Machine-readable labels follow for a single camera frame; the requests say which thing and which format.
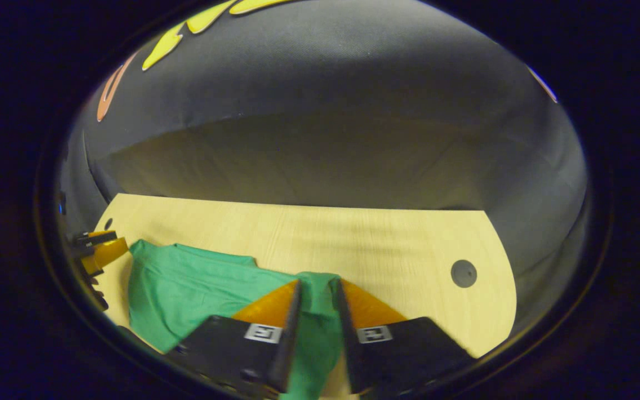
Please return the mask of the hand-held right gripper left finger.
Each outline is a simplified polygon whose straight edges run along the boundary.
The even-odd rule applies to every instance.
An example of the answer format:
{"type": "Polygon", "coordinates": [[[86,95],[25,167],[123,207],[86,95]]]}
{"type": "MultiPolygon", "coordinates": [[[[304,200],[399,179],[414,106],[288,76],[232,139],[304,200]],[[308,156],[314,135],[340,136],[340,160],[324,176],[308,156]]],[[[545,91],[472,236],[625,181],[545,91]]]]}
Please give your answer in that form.
{"type": "Polygon", "coordinates": [[[302,292],[294,279],[233,317],[208,317],[167,360],[242,398],[279,397],[289,385],[302,292]]]}

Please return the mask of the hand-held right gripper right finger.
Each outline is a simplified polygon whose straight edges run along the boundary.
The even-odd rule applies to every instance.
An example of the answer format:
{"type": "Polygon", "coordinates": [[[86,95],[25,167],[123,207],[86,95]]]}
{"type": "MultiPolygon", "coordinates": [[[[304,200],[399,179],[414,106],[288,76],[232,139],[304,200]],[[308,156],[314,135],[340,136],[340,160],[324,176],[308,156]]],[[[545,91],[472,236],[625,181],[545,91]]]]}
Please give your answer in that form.
{"type": "Polygon", "coordinates": [[[336,281],[336,309],[352,393],[414,397],[475,359],[429,317],[407,318],[346,279],[336,281]]]}

